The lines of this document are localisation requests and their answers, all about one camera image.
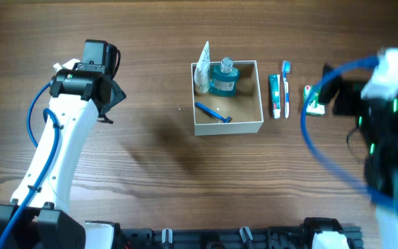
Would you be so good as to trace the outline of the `white open box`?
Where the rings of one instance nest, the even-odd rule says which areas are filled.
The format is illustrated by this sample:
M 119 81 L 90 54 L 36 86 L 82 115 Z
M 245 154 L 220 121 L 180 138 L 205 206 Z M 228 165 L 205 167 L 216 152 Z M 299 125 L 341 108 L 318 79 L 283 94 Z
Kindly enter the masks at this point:
M 256 133 L 263 124 L 263 107 L 255 60 L 235 61 L 240 71 L 233 97 L 221 97 L 211 93 L 191 92 L 193 103 L 201 103 L 231 121 L 212 118 L 197 106 L 193 106 L 193 128 L 196 136 Z

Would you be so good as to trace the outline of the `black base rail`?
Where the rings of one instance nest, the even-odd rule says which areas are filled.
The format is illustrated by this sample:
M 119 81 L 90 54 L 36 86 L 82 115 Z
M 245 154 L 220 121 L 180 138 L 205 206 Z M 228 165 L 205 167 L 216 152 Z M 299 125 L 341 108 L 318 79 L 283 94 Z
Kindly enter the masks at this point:
M 86 248 L 345 248 L 363 249 L 359 226 L 311 217 L 297 226 L 217 230 L 122 229 L 119 223 L 91 221 Z

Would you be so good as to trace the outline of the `blue white toothpaste tube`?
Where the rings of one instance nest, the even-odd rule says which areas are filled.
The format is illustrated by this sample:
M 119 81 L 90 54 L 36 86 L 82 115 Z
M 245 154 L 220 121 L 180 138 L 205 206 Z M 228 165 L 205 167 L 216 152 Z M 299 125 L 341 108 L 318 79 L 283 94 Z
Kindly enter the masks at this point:
M 275 119 L 279 119 L 281 116 L 280 81 L 281 76 L 279 74 L 269 75 L 272 114 Z

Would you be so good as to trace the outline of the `blue disposable razor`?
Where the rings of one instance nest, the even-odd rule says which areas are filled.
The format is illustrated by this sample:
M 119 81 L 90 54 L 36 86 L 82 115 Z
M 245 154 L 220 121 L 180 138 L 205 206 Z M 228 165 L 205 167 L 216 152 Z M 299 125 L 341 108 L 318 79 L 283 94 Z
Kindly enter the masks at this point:
M 206 107 L 205 105 L 196 102 L 195 106 L 198 107 L 199 109 L 203 110 L 207 115 L 213 117 L 213 118 L 217 118 L 219 120 L 221 120 L 223 123 L 229 123 L 232 121 L 232 117 L 228 116 L 227 118 L 224 118 L 223 116 L 221 116 L 219 113 L 216 113 L 215 111 L 213 111 L 212 109 Z

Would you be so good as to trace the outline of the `green white soap pack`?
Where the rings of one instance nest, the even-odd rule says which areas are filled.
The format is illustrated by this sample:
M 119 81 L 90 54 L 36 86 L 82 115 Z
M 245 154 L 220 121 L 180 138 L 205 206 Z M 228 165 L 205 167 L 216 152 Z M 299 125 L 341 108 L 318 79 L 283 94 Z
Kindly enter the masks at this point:
M 306 85 L 303 89 L 303 102 L 306 102 L 309 99 L 309 104 L 306 107 L 307 114 L 312 116 L 324 116 L 325 115 L 325 105 L 319 103 L 319 93 L 320 91 L 316 91 L 314 94 L 311 94 L 313 86 Z

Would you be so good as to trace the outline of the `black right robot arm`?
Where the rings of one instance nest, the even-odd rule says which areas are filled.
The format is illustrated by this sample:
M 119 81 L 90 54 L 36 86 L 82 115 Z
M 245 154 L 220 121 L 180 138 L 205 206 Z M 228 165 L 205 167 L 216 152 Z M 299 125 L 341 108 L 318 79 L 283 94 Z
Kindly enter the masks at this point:
M 333 102 L 336 116 L 353 116 L 355 131 L 368 146 L 364 176 L 376 205 L 376 217 L 384 248 L 398 248 L 398 94 L 389 100 L 361 99 L 363 80 L 345 80 L 339 69 L 323 67 L 326 83 L 319 103 Z

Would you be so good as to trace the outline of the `blue mouthwash bottle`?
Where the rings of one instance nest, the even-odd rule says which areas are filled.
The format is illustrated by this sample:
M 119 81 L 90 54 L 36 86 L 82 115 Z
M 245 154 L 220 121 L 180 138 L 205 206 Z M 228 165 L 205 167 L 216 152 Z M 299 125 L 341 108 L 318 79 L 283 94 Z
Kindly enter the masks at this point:
M 212 68 L 209 92 L 224 97 L 234 96 L 239 77 L 240 73 L 234 67 L 234 61 L 230 57 L 224 57 L 219 65 Z

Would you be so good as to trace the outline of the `white leaf-print tube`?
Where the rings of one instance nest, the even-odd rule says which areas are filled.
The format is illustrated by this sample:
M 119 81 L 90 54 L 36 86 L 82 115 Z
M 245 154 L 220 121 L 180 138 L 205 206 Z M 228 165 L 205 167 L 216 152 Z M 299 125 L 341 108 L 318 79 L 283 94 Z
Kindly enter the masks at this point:
M 197 94 L 206 94 L 209 91 L 210 81 L 210 54 L 209 42 L 206 41 L 193 73 L 194 91 Z

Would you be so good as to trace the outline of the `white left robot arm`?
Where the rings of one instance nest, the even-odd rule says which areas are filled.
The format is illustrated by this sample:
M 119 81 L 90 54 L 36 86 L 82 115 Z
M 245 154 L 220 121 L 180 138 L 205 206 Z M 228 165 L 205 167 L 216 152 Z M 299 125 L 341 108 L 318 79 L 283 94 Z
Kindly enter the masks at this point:
M 116 46 L 88 39 L 82 58 L 57 69 L 47 85 L 44 132 L 32 162 L 7 205 L 0 204 L 0 248 L 122 248 L 118 223 L 79 223 L 69 214 L 70 189 L 86 137 L 126 98 L 114 77 Z

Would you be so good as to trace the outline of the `blue white toothbrush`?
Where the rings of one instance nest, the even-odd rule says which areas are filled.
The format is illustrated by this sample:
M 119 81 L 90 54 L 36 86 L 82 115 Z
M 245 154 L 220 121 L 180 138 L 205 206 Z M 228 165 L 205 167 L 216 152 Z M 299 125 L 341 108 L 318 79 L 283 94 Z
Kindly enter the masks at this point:
M 285 91 L 285 118 L 289 118 L 290 114 L 290 98 L 289 98 L 289 83 L 287 81 L 287 74 L 291 71 L 291 63 L 284 60 L 282 64 L 283 85 Z

